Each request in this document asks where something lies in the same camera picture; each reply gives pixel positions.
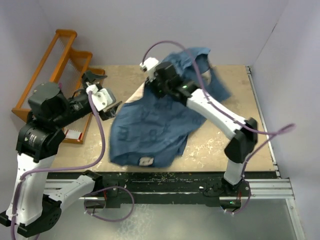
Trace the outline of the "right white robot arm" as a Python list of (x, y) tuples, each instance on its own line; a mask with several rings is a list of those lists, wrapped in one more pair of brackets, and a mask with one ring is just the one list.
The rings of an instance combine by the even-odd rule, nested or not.
[(141, 64), (140, 68), (147, 74), (146, 86), (156, 97), (170, 96), (216, 125), (229, 139), (224, 149), (228, 162), (221, 182), (226, 195), (235, 195), (244, 179), (246, 160), (258, 142), (258, 122), (254, 118), (245, 119), (224, 107), (199, 84), (181, 77), (169, 62), (159, 63), (152, 59), (151, 63)]

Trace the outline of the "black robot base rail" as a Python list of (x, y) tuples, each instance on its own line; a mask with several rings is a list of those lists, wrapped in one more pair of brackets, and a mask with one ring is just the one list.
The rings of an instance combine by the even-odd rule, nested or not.
[(247, 172), (237, 189), (222, 184), (222, 172), (49, 172), (44, 194), (65, 211), (75, 201), (122, 204), (205, 205), (243, 208), (252, 199), (283, 199), (288, 180), (275, 172)]

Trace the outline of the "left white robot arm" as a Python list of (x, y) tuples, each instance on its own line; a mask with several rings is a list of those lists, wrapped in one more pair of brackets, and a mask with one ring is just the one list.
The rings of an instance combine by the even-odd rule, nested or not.
[(114, 118), (119, 102), (112, 91), (102, 87), (104, 76), (86, 71), (82, 88), (66, 97), (55, 82), (39, 84), (28, 99), (30, 112), (17, 137), (17, 174), (8, 209), (1, 213), (0, 223), (10, 227), (11, 238), (37, 239), (50, 230), (76, 200), (85, 195), (98, 196), (103, 191), (103, 178), (81, 166), (80, 176), (59, 190), (44, 192), (47, 176), (60, 144), (64, 128), (93, 114), (97, 123)]

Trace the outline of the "blue cartoon print pillowcase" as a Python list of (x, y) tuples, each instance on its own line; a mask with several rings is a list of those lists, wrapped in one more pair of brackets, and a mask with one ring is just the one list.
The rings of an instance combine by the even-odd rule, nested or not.
[[(210, 48), (190, 47), (189, 52), (199, 67), (206, 91), (218, 102), (230, 98), (208, 60)], [(172, 52), (161, 62), (170, 62), (186, 80), (198, 83), (189, 55)], [(210, 72), (210, 80), (204, 74)], [(109, 135), (109, 161), (118, 166), (169, 167), (175, 157), (184, 153), (188, 136), (199, 129), (206, 119), (199, 113), (174, 101), (170, 96), (157, 98), (143, 83), (135, 92), (143, 94), (134, 100), (132, 95), (115, 117)]]

